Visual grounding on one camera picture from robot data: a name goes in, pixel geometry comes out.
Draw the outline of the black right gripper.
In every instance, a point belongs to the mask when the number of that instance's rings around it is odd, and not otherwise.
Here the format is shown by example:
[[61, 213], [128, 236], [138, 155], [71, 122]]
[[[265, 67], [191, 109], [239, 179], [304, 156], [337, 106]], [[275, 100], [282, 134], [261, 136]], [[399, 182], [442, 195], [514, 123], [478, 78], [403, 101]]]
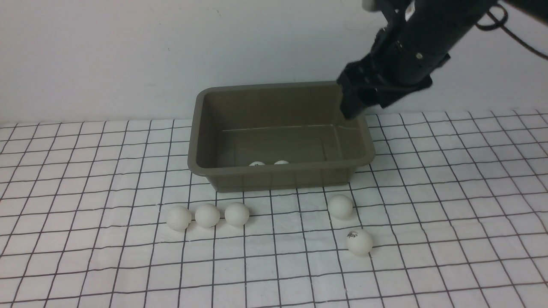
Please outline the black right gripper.
[[367, 108], [385, 109], [429, 89], [431, 72], [451, 49], [449, 0], [376, 0], [376, 4], [387, 26], [376, 34], [369, 54], [348, 63], [337, 78], [340, 111], [347, 120]]

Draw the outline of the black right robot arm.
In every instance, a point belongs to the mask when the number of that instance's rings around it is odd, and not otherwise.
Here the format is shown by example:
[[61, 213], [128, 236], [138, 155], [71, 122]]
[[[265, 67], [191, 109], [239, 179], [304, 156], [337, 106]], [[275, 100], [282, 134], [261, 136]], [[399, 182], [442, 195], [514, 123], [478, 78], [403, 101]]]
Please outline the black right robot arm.
[[362, 7], [382, 12], [387, 25], [376, 34], [370, 52], [349, 62], [336, 80], [347, 120], [368, 107], [386, 108], [430, 88], [431, 73], [446, 64], [450, 50], [474, 26], [484, 32], [502, 29], [547, 59], [506, 27], [508, 11], [497, 0], [364, 0]]

